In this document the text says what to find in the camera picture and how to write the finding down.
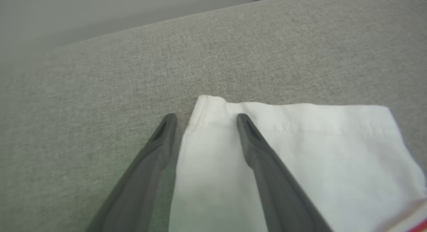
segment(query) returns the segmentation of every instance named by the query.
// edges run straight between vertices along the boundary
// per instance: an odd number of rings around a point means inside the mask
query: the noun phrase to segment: towel
[[[241,148],[239,113],[252,119],[333,231],[401,232],[425,223],[426,180],[387,107],[202,95],[180,146],[170,232],[268,231]]]

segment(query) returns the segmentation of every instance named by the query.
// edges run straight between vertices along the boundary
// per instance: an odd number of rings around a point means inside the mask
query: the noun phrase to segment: gray upholstery
[[[427,169],[427,0],[265,0],[3,66],[0,231],[83,231],[162,117],[178,116],[151,223],[166,231],[200,94],[388,106]]]

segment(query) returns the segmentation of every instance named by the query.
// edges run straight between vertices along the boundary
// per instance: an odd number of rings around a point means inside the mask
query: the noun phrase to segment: white fabric
[[[179,152],[170,232],[267,231],[242,154],[239,113],[252,119],[332,230],[378,232],[398,225],[404,231],[425,219],[425,177],[388,108],[200,96]],[[408,219],[412,214],[418,217]]]

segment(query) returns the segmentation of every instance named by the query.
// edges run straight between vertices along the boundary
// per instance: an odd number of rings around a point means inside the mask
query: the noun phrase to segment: red stripe
[[[408,232],[422,232],[425,229],[427,229],[427,219],[425,219],[423,222],[421,222],[419,225],[412,228],[412,230]]]

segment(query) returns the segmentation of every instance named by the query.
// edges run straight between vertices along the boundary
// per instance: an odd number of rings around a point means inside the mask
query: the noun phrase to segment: gray fabric surface
[[[0,231],[83,231],[162,117],[178,116],[151,230],[200,94],[380,104],[427,169],[427,0],[265,0],[150,24],[3,66]]]

